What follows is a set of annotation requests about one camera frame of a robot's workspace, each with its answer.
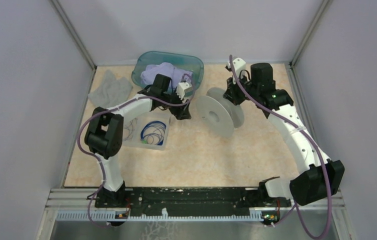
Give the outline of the white perforated cable spool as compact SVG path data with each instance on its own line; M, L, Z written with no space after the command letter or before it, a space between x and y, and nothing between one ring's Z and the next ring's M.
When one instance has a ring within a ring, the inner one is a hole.
M224 93L224 89L212 87L195 101L195 106L200 118L211 131L230 138L235 129L244 124L245 115L240 105L234 105L224 98Z

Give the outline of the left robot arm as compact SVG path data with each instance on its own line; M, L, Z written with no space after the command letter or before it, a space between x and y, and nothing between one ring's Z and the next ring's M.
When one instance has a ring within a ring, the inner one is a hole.
M118 152L123 144L124 126L135 118L157 108L169 110L177 120L189 120L189 106L195 96L197 85L185 73L176 85L172 79L157 74L147 85L129 100L109 108L97 107L78 131L76 143L79 150L94 157L102 175L99 190L107 192L106 199L114 207L122 206L127 199L124 180L118 170Z

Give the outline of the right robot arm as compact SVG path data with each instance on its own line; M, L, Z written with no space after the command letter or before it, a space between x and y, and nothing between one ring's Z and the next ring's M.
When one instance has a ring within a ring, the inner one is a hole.
M292 199L305 206L335 195L345 172L340 160L333 161L318 147L301 121L293 99L276 87L270 63L246 63L236 58L225 67L232 73L227 79L224 98L234 105L250 100L274 125L290 150L299 175L293 179L272 177L259 183L258 200L271 206L278 198Z

